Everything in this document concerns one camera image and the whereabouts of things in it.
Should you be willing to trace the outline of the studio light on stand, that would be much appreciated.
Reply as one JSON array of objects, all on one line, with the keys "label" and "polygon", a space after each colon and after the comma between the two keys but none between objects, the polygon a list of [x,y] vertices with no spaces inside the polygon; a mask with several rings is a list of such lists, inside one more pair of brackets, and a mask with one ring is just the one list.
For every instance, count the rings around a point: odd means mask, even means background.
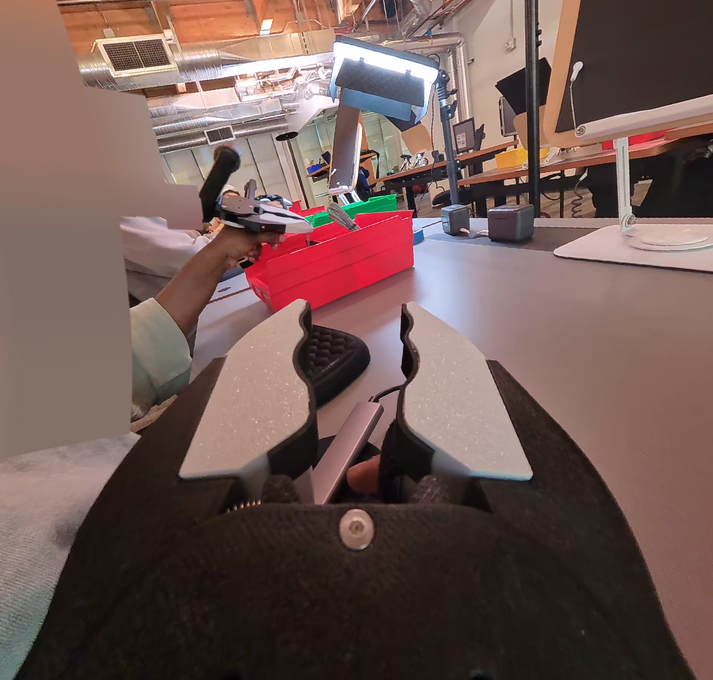
[{"label": "studio light on stand", "polygon": [[458,171],[450,131],[457,90],[449,88],[449,75],[439,62],[344,35],[336,36],[333,56],[329,95],[339,105],[352,106],[360,113],[372,111],[406,125],[417,124],[436,92],[450,202],[459,204]]}]

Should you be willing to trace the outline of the black flat panel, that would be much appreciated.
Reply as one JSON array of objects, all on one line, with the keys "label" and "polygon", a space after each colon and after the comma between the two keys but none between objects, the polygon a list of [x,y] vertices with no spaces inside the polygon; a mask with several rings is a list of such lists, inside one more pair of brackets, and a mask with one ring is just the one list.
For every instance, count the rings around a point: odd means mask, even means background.
[{"label": "black flat panel", "polygon": [[[551,66],[548,60],[543,57],[538,61],[538,94],[539,105],[544,106],[547,102],[548,88],[550,83]],[[527,87],[528,76],[526,68],[502,78],[495,85],[498,92],[508,102],[515,116],[527,112]]]}]

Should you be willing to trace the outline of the tablet with pale rim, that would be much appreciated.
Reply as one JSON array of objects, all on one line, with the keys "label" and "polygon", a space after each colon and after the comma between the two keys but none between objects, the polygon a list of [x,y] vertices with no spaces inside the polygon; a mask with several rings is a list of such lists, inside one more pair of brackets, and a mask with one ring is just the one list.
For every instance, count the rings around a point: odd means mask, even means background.
[{"label": "tablet with pale rim", "polygon": [[327,190],[330,196],[352,193],[356,188],[363,134],[360,118],[357,108],[344,104],[337,108]]}]

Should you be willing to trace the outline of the black floor lamp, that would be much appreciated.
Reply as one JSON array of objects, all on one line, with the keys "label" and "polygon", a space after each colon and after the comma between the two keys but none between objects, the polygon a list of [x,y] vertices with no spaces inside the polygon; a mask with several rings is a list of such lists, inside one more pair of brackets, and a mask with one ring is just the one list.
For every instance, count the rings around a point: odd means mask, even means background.
[{"label": "black floor lamp", "polygon": [[287,144],[287,148],[290,152],[290,157],[292,160],[292,165],[293,165],[293,169],[295,172],[295,176],[297,178],[299,189],[302,194],[302,198],[301,198],[302,208],[308,209],[309,208],[309,197],[308,197],[307,191],[305,189],[305,184],[304,184],[304,181],[302,178],[302,172],[300,170],[300,166],[298,165],[297,157],[295,155],[295,150],[294,150],[294,147],[292,144],[292,141],[295,140],[297,137],[298,137],[298,132],[289,131],[289,132],[284,132],[284,133],[277,135],[276,140]]}]

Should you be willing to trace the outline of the white stand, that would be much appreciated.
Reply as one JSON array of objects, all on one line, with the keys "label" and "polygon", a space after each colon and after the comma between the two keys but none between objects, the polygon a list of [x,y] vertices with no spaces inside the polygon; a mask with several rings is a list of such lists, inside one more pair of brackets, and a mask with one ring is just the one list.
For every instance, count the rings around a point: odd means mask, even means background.
[{"label": "white stand", "polygon": [[582,239],[574,240],[554,251],[555,257],[568,260],[637,265],[698,273],[712,273],[712,227],[674,224],[638,223],[632,212],[629,186],[629,131],[641,126],[658,126],[692,119],[701,121],[712,112],[712,86],[704,86],[704,94],[696,98],[652,109],[615,114],[588,122],[577,119],[573,86],[584,68],[581,60],[573,62],[568,91],[575,134],[579,138],[591,135],[595,139],[612,136],[615,150],[618,192],[618,226],[609,226]]}]

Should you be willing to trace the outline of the person's left forearm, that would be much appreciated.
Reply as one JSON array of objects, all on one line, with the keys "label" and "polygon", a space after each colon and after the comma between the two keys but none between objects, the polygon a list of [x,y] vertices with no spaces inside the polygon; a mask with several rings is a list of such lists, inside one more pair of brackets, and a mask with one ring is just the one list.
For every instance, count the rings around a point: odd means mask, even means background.
[{"label": "person's left forearm", "polygon": [[175,397],[191,376],[188,339],[230,268],[218,238],[203,247],[155,298],[130,310],[132,425]]}]

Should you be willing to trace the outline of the green plastic bin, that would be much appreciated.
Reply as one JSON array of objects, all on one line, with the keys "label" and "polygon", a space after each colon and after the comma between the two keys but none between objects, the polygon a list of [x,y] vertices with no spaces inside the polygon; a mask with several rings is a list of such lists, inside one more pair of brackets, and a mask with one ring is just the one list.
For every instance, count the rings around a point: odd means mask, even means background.
[{"label": "green plastic bin", "polygon": [[[394,212],[397,210],[397,195],[396,194],[386,194],[373,196],[367,201],[349,202],[342,203],[337,202],[330,205],[330,208],[334,206],[340,207],[345,216],[349,217],[352,221],[355,219],[356,215],[363,213],[383,213],[383,212]],[[317,229],[319,227],[328,225],[330,223],[335,223],[334,219],[330,216],[329,210],[322,210],[320,212],[306,216],[307,221]]]}]

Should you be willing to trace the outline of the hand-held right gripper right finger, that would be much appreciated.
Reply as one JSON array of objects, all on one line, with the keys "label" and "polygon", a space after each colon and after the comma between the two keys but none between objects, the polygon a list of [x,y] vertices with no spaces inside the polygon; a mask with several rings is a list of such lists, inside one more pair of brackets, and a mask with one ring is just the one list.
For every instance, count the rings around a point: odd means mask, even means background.
[{"label": "hand-held right gripper right finger", "polygon": [[527,482],[528,458],[486,357],[415,302],[401,308],[405,382],[384,439],[384,461],[419,481]]}]

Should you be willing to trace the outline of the grey usb hub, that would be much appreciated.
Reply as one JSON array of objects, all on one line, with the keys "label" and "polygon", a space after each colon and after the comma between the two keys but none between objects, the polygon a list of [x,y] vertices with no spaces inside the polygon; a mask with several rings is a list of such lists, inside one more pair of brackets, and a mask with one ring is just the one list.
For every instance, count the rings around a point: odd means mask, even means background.
[{"label": "grey usb hub", "polygon": [[384,408],[379,402],[360,402],[334,436],[312,473],[313,500],[329,503],[352,463],[359,456],[379,422]]}]

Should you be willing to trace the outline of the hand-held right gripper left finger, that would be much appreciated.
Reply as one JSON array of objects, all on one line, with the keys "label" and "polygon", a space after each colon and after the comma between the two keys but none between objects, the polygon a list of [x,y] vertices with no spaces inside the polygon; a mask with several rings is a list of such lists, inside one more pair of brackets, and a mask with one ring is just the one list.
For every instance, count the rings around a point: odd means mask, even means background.
[{"label": "hand-held right gripper left finger", "polygon": [[299,479],[311,468],[316,401],[299,357],[310,325],[310,304],[298,299],[227,353],[180,468],[182,480],[263,485],[272,475]]}]

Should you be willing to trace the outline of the yellow plastic bin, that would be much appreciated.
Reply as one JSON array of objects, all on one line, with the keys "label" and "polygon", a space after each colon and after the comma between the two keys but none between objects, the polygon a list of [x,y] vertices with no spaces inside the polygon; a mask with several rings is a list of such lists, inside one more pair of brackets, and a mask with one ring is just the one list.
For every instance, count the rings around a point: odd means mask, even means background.
[{"label": "yellow plastic bin", "polygon": [[[540,164],[544,165],[554,148],[540,149]],[[516,147],[499,152],[495,155],[495,165],[498,170],[505,169],[528,169],[528,151],[522,147]]]}]

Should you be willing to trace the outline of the black board with wooden frame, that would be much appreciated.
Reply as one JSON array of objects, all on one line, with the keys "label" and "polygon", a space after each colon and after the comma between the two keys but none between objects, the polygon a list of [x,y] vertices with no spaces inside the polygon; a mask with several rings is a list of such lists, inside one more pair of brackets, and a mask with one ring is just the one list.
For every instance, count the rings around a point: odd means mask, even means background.
[{"label": "black board with wooden frame", "polygon": [[712,120],[712,0],[563,0],[543,131],[569,148]]}]

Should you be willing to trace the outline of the black pole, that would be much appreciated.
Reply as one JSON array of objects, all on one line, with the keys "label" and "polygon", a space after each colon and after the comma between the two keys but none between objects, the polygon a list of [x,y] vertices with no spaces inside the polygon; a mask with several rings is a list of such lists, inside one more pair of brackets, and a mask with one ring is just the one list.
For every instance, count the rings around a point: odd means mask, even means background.
[{"label": "black pole", "polygon": [[524,0],[525,102],[528,150],[528,201],[540,217],[540,67],[539,0]]}]

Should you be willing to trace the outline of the person's right hand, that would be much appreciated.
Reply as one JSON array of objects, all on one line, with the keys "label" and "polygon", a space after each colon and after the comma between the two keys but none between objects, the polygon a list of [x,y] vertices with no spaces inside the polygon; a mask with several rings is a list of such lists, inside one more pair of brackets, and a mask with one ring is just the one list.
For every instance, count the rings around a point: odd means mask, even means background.
[{"label": "person's right hand", "polygon": [[379,467],[381,456],[353,465],[346,473],[346,483],[352,492],[376,497],[379,495]]}]

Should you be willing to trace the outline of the person's grey clothing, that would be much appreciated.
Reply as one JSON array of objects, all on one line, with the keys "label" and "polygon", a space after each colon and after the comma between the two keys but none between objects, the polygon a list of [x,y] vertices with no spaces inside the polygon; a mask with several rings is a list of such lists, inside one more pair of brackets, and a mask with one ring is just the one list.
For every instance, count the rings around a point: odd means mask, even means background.
[{"label": "person's grey clothing", "polygon": [[77,530],[138,434],[1,461],[1,678],[39,633]]}]

